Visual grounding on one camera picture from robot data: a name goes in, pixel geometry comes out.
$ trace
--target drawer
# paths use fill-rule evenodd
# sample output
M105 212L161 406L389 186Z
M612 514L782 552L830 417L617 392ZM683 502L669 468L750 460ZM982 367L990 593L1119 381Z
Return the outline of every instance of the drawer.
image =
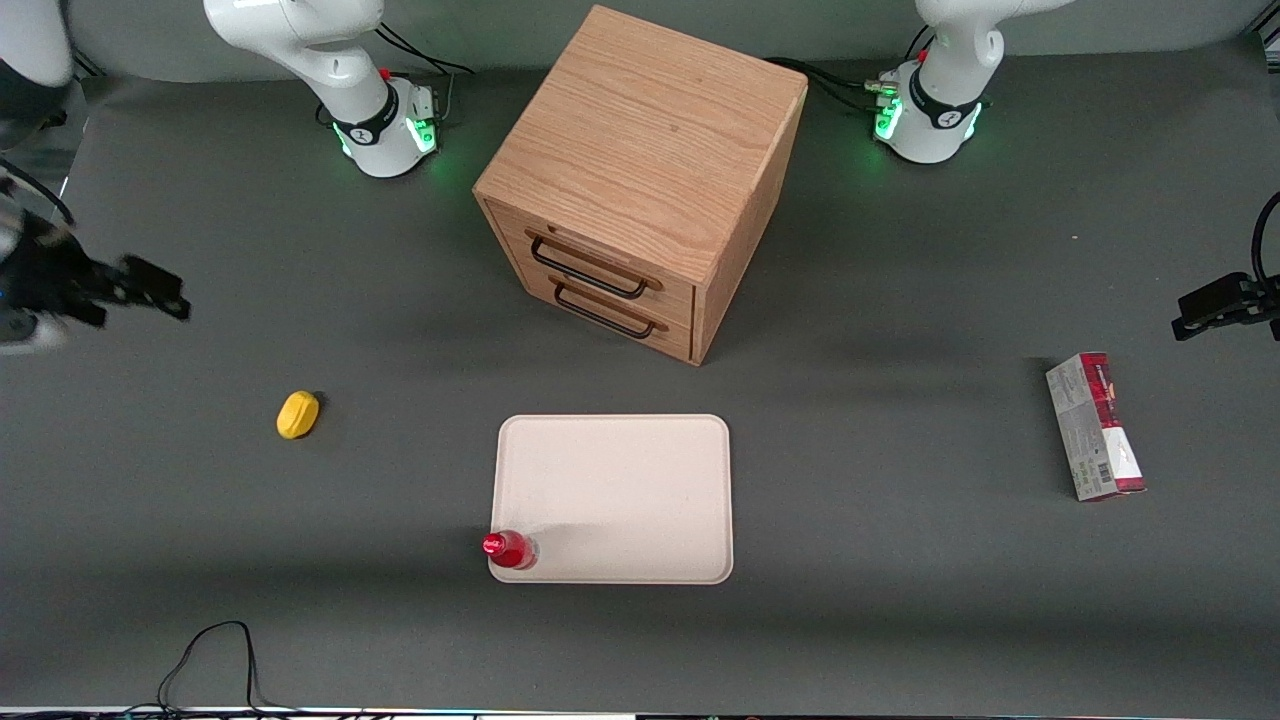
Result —
M648 345L658 352L685 363L689 361L692 332L687 325L645 316L634 309L622 306L616 299L604 296L572 279L566 281L554 273L527 272L525 284L529 293L539 300L628 337L640 345Z
M594 290L595 296L609 299L618 307L632 309L640 315L689 327L694 315L694 287L653 270L637 270L625 259L609 258L585 243L573 233L549 225L500 202L489 201L494 223L507 251L522 275L550 273L559 282Z

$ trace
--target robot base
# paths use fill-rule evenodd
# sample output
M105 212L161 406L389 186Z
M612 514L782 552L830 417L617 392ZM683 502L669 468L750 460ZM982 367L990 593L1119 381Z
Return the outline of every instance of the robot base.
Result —
M896 82L905 88L911 73L920 67L920 63L911 60L892 70L881 73L879 79ZM973 137L973 131L982 113L982 104L969 118L956 123L956 127L938 129L933 127L929 115L911 100L910 92L900 92L882 108L876 118L876 140L888 145L905 160L932 165L951 159L966 140Z
M388 85L398 97L399 117L381 133L374 145L358 145L347 138L334 126L342 151L355 160L366 176L393 178L413 169L417 163L436 149L435 99L431 88L419 87L403 78L392 78Z

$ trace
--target red bottle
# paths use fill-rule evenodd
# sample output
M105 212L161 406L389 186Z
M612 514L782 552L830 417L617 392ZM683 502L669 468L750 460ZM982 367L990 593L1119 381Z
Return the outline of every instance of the red bottle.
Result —
M527 570L538 562L538 548L532 541L515 530L489 533L480 547L489 561L499 568Z

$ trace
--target green led light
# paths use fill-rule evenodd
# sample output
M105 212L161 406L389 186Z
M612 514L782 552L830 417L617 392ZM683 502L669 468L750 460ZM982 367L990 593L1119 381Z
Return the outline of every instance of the green led light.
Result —
M876 135L881 140L888 140L893 137L893 131L897 129L897 120L902 118L902 100L893 99L893 102L881 110L881 115L876 122Z
M982 102L978 102L978 106L973 109L973 118L969 120L969 129L964 131L965 140L973 137L973 131L978 128L978 115L980 114L982 114Z
M410 135L413 136L413 142L417 143L417 149L424 155L435 150L435 123L404 118L404 127L408 128Z
M347 138L342 136L342 131L338 129L338 123L333 123L333 133L338 136L338 142L342 143L342 154L351 158L351 147L347 147Z

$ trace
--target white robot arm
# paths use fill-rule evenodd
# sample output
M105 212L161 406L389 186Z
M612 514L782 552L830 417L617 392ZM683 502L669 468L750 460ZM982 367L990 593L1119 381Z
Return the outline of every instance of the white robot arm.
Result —
M0 159L0 355L61 345L67 319L101 328L106 306L154 307L178 320L191 316L182 278L136 255L114 265L90 258L60 201L55 204L67 223L23 209L13 197L19 188L49 192Z
M983 90L1005 59L1001 20L1043 13L1074 0L915 0L937 38L927 59L881 73L899 92L876 126L876 138L914 163L941 163L973 136Z
M343 151L366 174L407 173L436 147L429 88L384 77L353 42L378 27L383 0L205 0L228 44L284 65L334 118ZM324 45L317 50L315 45Z
M72 49L58 0L0 1L0 150L61 109Z

